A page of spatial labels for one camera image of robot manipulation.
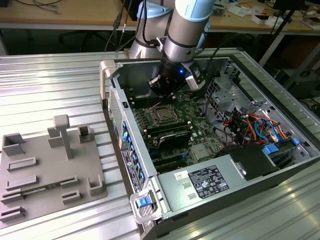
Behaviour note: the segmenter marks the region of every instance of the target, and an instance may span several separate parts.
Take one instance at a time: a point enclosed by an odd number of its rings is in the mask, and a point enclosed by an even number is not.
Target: blue tab
[[[136,164],[138,162],[138,157],[136,154],[133,154],[133,163]]]
[[[128,132],[126,131],[122,136],[122,140],[127,141],[127,139],[128,139]]]
[[[142,182],[145,181],[145,175],[144,175],[143,172],[140,172],[140,179],[141,179]]]
[[[143,208],[152,204],[151,198],[149,196],[145,196],[136,200],[136,204],[138,208]]]
[[[299,145],[300,144],[300,140],[296,137],[292,138],[292,142],[295,144],[295,145]]]
[[[270,155],[272,153],[275,153],[277,151],[279,151],[279,148],[274,144],[268,144],[266,146],[264,146],[264,148],[262,149],[267,155]]]

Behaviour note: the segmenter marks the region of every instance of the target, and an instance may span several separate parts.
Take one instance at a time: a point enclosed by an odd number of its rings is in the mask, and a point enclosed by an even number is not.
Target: wooden desk
[[[21,0],[32,3],[32,0]],[[66,29],[66,30],[112,30],[113,23],[121,7],[120,0],[63,0],[57,3],[61,14],[42,10],[36,6],[21,4],[15,0],[10,0],[7,8],[0,8],[0,29]],[[274,11],[271,7],[257,0],[253,0],[247,5],[264,6],[269,15]],[[261,59],[263,65],[288,34],[294,35],[320,35],[320,31],[315,31],[300,22],[301,17],[293,17],[291,23],[287,23],[283,31],[273,42],[270,49]],[[240,17],[229,11],[225,16],[211,16],[212,27],[210,32],[235,32],[244,34],[269,34],[271,28],[266,25],[256,24],[251,20],[251,16]],[[136,22],[129,17],[127,30],[135,30]]]
[[[21,1],[33,3],[32,0]],[[119,13],[120,4],[119,0],[62,0],[56,3],[57,10],[61,14],[56,14],[36,6],[10,0],[8,7],[0,8],[0,23],[112,26]],[[135,26],[136,22],[129,17],[128,24]]]

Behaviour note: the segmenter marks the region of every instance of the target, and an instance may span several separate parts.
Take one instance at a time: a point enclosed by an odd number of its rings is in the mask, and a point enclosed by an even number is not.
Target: warning label
[[[190,172],[191,182],[202,199],[229,189],[216,165]]]

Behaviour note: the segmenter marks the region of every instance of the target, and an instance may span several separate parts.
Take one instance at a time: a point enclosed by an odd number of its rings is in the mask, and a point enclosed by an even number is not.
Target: workbench
[[[63,30],[103,30],[113,29],[113,23],[121,8],[120,0],[63,0],[59,3],[58,10],[61,14],[55,14],[39,9],[35,6],[21,4],[11,0],[7,8],[0,8],[0,29],[63,29]],[[257,0],[247,5],[263,6],[265,11],[272,16],[274,9]],[[285,35],[320,35],[300,22],[301,17],[293,17],[282,32],[274,40],[261,61],[262,66],[267,62],[274,50],[277,48]],[[266,25],[259,25],[251,20],[251,16],[240,17],[229,11],[224,16],[211,16],[210,32],[233,32],[242,34],[270,34],[271,28]],[[135,30],[136,22],[129,17],[127,30]],[[0,56],[5,54],[5,48],[1,44]]]
[[[205,50],[202,54],[211,54],[213,50]],[[278,83],[270,81],[271,76],[266,71],[258,70],[248,54],[236,48],[223,48],[216,56],[227,54],[234,54],[320,138],[319,119],[307,115],[301,103],[279,90]],[[23,138],[45,135],[47,127],[53,124],[53,116],[68,114],[70,129],[85,124],[93,129],[108,191],[105,198],[3,228],[1,240],[140,239],[100,103],[100,62],[124,57],[121,52],[97,52],[4,56],[0,59],[0,142],[2,135],[12,132],[20,132]],[[246,90],[252,96],[260,94],[255,88]],[[279,186],[161,239],[316,240],[320,238],[319,199],[320,162]]]

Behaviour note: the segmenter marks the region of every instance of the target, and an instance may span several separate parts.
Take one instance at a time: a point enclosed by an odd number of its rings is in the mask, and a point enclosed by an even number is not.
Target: robotic arm
[[[161,14],[161,19],[157,21],[153,21],[152,18],[147,19],[150,23],[154,22],[154,27],[148,24],[148,21],[146,22],[147,27],[144,33],[146,36],[150,36],[147,31],[155,31],[161,21],[168,22],[165,33],[158,30],[156,33],[159,34],[158,36],[151,36],[151,38],[156,37],[159,42],[157,48],[162,52],[159,72],[154,79],[148,82],[150,88],[158,96],[169,96],[186,83],[192,90],[197,90],[204,85],[205,76],[193,60],[193,56],[205,26],[208,27],[208,19],[214,4],[215,0],[175,0],[171,21],[169,16]],[[168,12],[167,8],[159,7],[163,12]],[[145,42],[142,39],[139,40],[142,31],[143,29],[140,27],[138,31],[140,34],[137,35],[136,42],[144,45]]]

